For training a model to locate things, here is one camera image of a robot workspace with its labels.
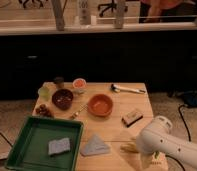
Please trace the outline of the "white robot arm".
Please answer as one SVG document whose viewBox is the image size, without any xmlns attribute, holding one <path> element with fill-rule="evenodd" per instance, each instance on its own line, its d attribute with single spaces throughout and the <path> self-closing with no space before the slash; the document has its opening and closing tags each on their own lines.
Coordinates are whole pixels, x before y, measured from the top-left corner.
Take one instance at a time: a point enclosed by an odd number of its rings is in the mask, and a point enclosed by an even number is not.
<svg viewBox="0 0 197 171">
<path fill-rule="evenodd" d="M 156 116 L 136 137 L 137 150 L 145 155 L 159 151 L 197 169 L 197 144 L 172 136 L 172 127 L 168 118 Z"/>
</svg>

